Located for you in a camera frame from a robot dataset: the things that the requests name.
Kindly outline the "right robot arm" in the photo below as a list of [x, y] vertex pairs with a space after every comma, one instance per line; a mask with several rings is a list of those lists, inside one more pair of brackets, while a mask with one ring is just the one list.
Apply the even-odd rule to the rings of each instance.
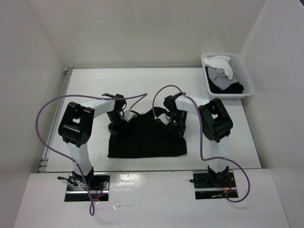
[[210, 101], [195, 97], [185, 97], [182, 93], [170, 95], [163, 105], [169, 110], [166, 125], [178, 136], [185, 132], [186, 114], [197, 115], [202, 121], [200, 132], [209, 140], [210, 155], [216, 157], [208, 164], [208, 179], [205, 181], [217, 187], [228, 177], [229, 166], [224, 161], [228, 155], [228, 136], [233, 122], [222, 101], [214, 98]]

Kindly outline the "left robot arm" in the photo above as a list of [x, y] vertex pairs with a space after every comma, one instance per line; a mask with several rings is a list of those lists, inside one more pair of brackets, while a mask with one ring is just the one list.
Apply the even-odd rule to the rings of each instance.
[[76, 161], [72, 175], [84, 190], [92, 188], [95, 182], [94, 168], [89, 160], [87, 146], [94, 119], [107, 114], [110, 120], [109, 132], [113, 136], [118, 136], [128, 123], [121, 115], [126, 105], [124, 96], [120, 94], [104, 94], [104, 96], [105, 99], [94, 99], [81, 104], [70, 102], [58, 128], [58, 134], [67, 144], [71, 158]]

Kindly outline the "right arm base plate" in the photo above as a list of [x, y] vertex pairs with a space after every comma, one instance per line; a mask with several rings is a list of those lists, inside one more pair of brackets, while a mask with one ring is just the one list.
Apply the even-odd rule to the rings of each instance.
[[224, 199], [226, 193], [228, 193], [228, 198], [238, 198], [233, 172], [229, 172], [225, 179], [217, 183], [211, 181], [211, 175], [208, 172], [195, 172], [189, 182], [194, 185], [197, 200]]

